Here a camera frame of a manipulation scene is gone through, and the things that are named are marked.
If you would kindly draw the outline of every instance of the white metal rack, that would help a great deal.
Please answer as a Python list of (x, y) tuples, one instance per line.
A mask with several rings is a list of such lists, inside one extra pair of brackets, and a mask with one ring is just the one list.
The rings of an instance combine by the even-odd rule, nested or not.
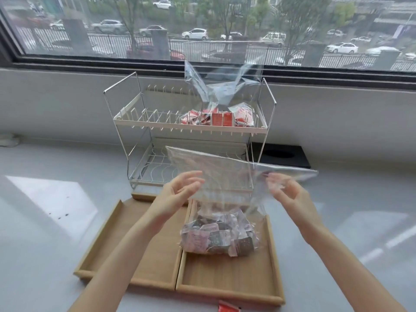
[[(107, 96), (108, 91), (132, 77), (136, 77), (137, 79), (138, 94), (127, 105), (122, 107), (117, 114), (113, 114)], [(272, 110), (268, 121), (266, 121), (260, 105), (262, 91), (264, 94), (271, 97), (265, 98), (264, 100), (269, 99), (273, 103), (271, 105)], [(156, 108), (158, 106), (157, 102), (159, 100), (166, 101), (168, 98), (172, 99), (174, 97), (178, 97), (178, 103), (182, 103), (182, 101), (186, 99), (195, 102), (200, 99), (199, 96), (197, 96), (192, 89), (184, 89), (184, 87), (167, 88), (167, 86), (158, 87), (157, 85), (148, 85), (143, 90), (136, 72), (107, 88), (104, 91), (104, 97), (116, 127), (117, 134), (122, 143), (124, 153), (127, 157), (127, 177), (133, 189), (138, 184), (163, 185), (176, 176), (177, 170), (171, 165), (166, 155), (165, 146), (169, 145), (249, 161), (249, 150), (251, 150), (251, 157), (253, 158), (251, 137), (254, 135), (263, 135), (263, 146), (258, 157), (258, 161), (260, 161), (277, 105), (267, 81), (263, 78), (258, 87), (255, 88), (255, 92), (243, 91), (237, 97), (241, 101), (248, 101), (251, 102), (251, 104), (256, 104), (253, 126), (244, 125), (230, 127), (182, 124), (180, 122), (180, 117), (186, 113), (186, 111), (183, 110), (183, 107), (174, 105), (173, 107), (176, 107), (176, 109), (166, 109), (166, 105), (160, 106), (159, 103), (159, 106), (163, 108), (161, 109), (159, 107)], [(200, 110), (198, 116), (203, 115), (205, 114)], [(132, 150), (129, 152), (127, 151), (127, 144), (124, 142), (120, 132), (120, 128), (123, 126), (134, 128), (134, 133), (137, 135), (137, 137), (135, 137), (135, 145), (132, 145)], [(189, 132), (192, 135), (192, 139), (195, 140), (190, 140), (190, 135), (184, 136), (183, 134), (185, 131)], [(173, 136), (175, 132), (176, 135), (177, 133), (180, 134), (180, 138)], [(143, 135), (146, 133), (148, 133), (149, 141), (147, 142), (148, 144), (143, 144)], [(204, 135), (208, 133), (208, 139), (210, 140), (201, 140), (202, 138), (198, 137), (202, 136), (203, 133)], [(223, 133), (229, 133), (230, 136), (233, 136), (234, 134), (232, 137), (233, 141), (241, 134), (241, 137), (239, 138), (240, 142), (216, 140), (216, 135), (222, 135)], [(137, 152), (139, 148), (143, 150), (143, 154), (141, 155), (141, 158), (138, 159), (138, 163), (132, 162), (132, 154), (133, 152)], [(231, 188), (232, 190), (251, 191), (253, 189), (252, 180), (249, 179), (236, 180), (234, 183), (235, 185)]]

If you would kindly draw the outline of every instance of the left hand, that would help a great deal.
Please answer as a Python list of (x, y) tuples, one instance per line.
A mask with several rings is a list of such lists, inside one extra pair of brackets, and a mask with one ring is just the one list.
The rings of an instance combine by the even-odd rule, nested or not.
[(201, 175), (202, 171), (184, 172), (165, 184), (147, 210), (148, 216), (162, 227), (205, 183), (205, 179), (198, 177)]

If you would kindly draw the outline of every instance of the white countertop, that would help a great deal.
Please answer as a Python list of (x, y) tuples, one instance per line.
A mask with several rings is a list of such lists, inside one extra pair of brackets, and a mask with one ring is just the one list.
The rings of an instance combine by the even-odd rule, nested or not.
[[(416, 172), (340, 162), (313, 168), (320, 174), (305, 187), (325, 225), (411, 311)], [(1, 311), (67, 311), (84, 288), (75, 266), (117, 200), (130, 197), (126, 169), (115, 146), (43, 141), (0, 148)], [(283, 208), (268, 201), (266, 211), (287, 302), (281, 311), (352, 311)], [(118, 311), (213, 312), (216, 304), (133, 289)]]

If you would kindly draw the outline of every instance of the dish rack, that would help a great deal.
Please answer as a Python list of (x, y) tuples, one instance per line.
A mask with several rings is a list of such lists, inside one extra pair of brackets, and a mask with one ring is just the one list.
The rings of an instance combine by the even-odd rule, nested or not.
[[(137, 79), (135, 85), (137, 85), (138, 93), (115, 114), (109, 103), (109, 91), (134, 77)], [(127, 158), (127, 177), (133, 190), (138, 185), (162, 186), (177, 175), (178, 171), (171, 165), (165, 146), (185, 148), (250, 162), (249, 151), (251, 158), (254, 157), (251, 139), (258, 135), (263, 136), (263, 145), (258, 157), (258, 162), (260, 161), (277, 105), (266, 79), (262, 78), (254, 88), (242, 90), (236, 96), (236, 99), (241, 102), (255, 104), (253, 126), (181, 123), (181, 116), (190, 111), (192, 105), (201, 101), (193, 89), (185, 89), (186, 85), (184, 82), (181, 87), (158, 84), (143, 87), (137, 73), (133, 72), (104, 91), (108, 109)], [(268, 107), (271, 107), (269, 112), (271, 115), (267, 121), (260, 105), (260, 99), (269, 100), (270, 103)], [(198, 112), (198, 116), (203, 116), (201, 110)], [(122, 128), (128, 127), (133, 130), (129, 132), (130, 139), (133, 141), (131, 144), (128, 144), (129, 142), (123, 138), (121, 133)], [(251, 192), (253, 187), (252, 179), (239, 179), (233, 181), (228, 190)]]

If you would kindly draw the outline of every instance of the silver suv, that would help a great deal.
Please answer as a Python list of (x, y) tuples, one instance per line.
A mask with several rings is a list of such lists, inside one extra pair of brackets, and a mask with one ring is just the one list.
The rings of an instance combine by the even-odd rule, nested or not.
[(122, 22), (113, 19), (105, 19), (101, 23), (91, 24), (91, 29), (96, 33), (107, 31), (115, 34), (121, 34), (126, 31), (126, 27)]

